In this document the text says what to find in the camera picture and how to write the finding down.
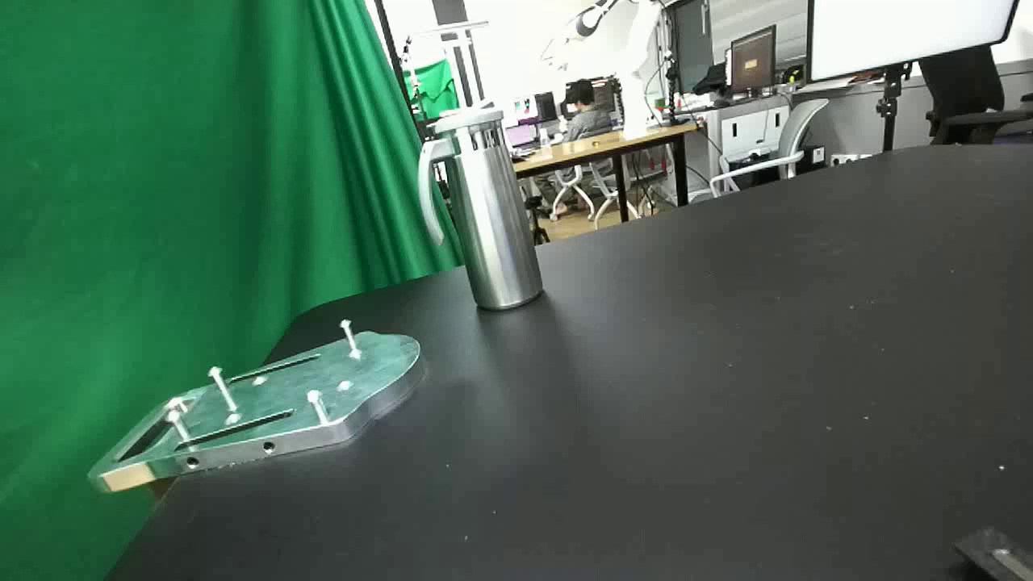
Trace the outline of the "black office chair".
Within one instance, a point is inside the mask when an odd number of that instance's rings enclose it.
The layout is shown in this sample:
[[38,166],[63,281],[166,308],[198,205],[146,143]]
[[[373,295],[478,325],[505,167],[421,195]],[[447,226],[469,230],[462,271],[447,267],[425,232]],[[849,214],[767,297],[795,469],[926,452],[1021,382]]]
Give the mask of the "black office chair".
[[989,45],[922,60],[933,97],[931,140],[938,144],[1033,143],[1033,110],[1004,106],[1004,83]]

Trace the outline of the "green screen curtain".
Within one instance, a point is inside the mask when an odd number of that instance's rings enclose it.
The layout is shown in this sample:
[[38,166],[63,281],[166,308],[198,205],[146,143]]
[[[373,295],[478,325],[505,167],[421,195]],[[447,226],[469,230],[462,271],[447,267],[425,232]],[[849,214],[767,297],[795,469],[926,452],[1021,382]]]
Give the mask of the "green screen curtain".
[[92,466],[310,308],[452,267],[368,0],[0,0],[0,581],[104,581]]

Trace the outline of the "white softbox light panel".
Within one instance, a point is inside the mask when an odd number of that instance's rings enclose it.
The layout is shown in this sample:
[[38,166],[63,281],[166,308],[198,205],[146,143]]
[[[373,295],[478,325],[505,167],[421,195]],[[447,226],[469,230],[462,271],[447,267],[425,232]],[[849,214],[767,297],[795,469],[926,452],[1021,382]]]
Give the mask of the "white softbox light panel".
[[807,0],[815,82],[999,45],[1021,0]]

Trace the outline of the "wooden desk in background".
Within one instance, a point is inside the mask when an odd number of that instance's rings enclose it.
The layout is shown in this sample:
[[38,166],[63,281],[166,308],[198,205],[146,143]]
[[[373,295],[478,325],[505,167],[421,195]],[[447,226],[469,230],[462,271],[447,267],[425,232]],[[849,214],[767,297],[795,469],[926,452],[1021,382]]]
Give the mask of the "wooden desk in background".
[[675,203],[685,205],[688,203],[685,140],[694,133],[699,133],[699,124],[657,126],[643,133],[622,133],[622,129],[602,133],[574,143],[545,144],[530,158],[517,160],[515,171],[519,179],[533,179],[543,171],[612,158],[617,171],[617,200],[627,200],[622,158],[639,149],[668,144],[675,160]]

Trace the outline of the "dark monitor in background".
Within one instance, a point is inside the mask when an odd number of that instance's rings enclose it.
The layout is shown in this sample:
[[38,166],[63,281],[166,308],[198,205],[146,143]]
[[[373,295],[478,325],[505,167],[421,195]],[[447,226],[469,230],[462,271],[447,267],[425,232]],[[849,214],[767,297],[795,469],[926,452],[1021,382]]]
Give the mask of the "dark monitor in background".
[[731,45],[731,87],[762,91],[774,83],[774,39],[779,30],[757,30]]

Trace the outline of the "metal mounting plate with screws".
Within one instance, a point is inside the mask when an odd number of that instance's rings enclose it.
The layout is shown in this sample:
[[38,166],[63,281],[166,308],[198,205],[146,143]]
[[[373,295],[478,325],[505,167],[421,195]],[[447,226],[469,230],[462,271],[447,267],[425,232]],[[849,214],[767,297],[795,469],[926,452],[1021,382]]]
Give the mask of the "metal mounting plate with screws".
[[148,488],[191,470],[316,452],[354,442],[425,382],[424,346],[399,332],[336,343],[225,377],[148,410],[89,478],[104,493]]

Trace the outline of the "silver flask with white lid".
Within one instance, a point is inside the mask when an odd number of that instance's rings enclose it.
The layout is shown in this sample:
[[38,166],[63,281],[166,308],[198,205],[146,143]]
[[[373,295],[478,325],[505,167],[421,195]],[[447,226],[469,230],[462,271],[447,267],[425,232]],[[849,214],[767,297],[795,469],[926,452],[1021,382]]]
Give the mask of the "silver flask with white lid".
[[421,149],[416,188],[425,232],[447,242],[432,195],[432,171],[447,167],[452,222],[475,302],[481,309],[515,309],[543,295],[543,271],[517,171],[505,140],[505,112],[457,110],[436,124],[436,134]]

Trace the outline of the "black object at table edge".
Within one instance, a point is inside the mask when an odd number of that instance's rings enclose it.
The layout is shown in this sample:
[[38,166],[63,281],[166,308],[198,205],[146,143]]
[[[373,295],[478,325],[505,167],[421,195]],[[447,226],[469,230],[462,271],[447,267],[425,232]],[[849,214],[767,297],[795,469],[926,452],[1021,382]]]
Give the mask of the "black object at table edge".
[[974,529],[957,543],[957,552],[990,581],[1033,581],[1033,554],[1000,529]]

